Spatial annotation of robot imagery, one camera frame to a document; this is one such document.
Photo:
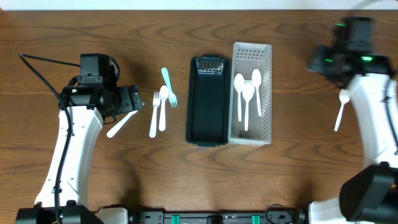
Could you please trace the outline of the white plastic spoon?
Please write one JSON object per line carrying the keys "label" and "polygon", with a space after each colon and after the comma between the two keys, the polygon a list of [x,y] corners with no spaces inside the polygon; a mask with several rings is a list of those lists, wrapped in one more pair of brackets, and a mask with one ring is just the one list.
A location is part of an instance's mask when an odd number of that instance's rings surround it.
{"label": "white plastic spoon", "polygon": [[169,97],[169,89],[167,88],[166,85],[162,85],[160,88],[160,100],[161,100],[160,118],[159,118],[160,131],[165,130],[165,102],[167,101],[168,97]]}
{"label": "white plastic spoon", "polygon": [[252,71],[252,84],[255,87],[256,91],[256,101],[257,101],[257,112],[259,116],[262,116],[261,112],[261,100],[260,100],[260,94],[259,94],[259,87],[261,85],[262,77],[261,73],[258,69],[254,69]]}
{"label": "white plastic spoon", "polygon": [[335,132],[337,132],[340,127],[345,104],[347,104],[350,101],[350,91],[342,89],[339,93],[339,101],[340,101],[341,105],[340,105],[339,112],[338,112],[338,115],[336,118],[336,123],[335,123],[335,127],[334,127]]}
{"label": "white plastic spoon", "polygon": [[241,73],[238,73],[234,78],[234,88],[238,94],[238,121],[242,121],[242,107],[241,107],[241,93],[244,87],[244,78]]}
{"label": "white plastic spoon", "polygon": [[249,126],[249,102],[254,94],[254,86],[252,82],[246,82],[243,88],[243,98],[245,100],[244,130],[248,131]]}

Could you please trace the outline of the white plastic fork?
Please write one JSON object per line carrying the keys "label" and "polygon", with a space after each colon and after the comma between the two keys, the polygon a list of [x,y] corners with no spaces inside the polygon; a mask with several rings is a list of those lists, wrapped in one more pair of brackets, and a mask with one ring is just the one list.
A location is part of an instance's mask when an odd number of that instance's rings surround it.
{"label": "white plastic fork", "polygon": [[157,109],[160,106],[160,93],[158,91],[154,92],[152,106],[153,106],[153,112],[150,123],[149,137],[155,138],[157,132]]}
{"label": "white plastic fork", "polygon": [[120,120],[117,124],[115,124],[108,132],[107,137],[112,138],[126,123],[127,121],[136,114],[137,111],[129,112],[122,120]]}

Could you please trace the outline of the light blue plastic fork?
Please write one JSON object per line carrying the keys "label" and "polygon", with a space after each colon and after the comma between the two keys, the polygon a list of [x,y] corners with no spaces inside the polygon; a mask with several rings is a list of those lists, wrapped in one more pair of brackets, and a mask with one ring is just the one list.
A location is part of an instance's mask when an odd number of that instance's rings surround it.
{"label": "light blue plastic fork", "polygon": [[173,92],[172,89],[172,84],[170,81],[170,74],[169,74],[169,70],[166,67],[161,68],[161,73],[162,76],[164,78],[165,84],[169,90],[169,101],[172,107],[177,107],[178,106],[178,100],[177,97],[175,95],[175,93]]}

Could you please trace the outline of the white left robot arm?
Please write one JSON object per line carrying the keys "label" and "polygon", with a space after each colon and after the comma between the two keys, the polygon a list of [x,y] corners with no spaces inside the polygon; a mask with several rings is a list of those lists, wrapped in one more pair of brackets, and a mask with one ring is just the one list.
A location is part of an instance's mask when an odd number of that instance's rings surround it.
{"label": "white left robot arm", "polygon": [[101,110],[130,117],[142,108],[138,87],[67,85],[60,94],[55,151],[42,190],[32,208],[19,209],[16,223],[138,223],[138,214],[125,205],[88,208],[88,179],[97,137],[104,125]]}

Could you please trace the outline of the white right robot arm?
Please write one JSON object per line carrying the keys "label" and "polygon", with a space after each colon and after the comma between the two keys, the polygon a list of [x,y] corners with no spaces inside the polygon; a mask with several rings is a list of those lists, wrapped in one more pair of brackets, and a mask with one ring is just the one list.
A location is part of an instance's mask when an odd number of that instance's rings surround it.
{"label": "white right robot arm", "polygon": [[397,83],[389,59],[319,45],[308,69],[348,91],[364,151],[364,169],[337,198],[309,205],[309,223],[397,223]]}

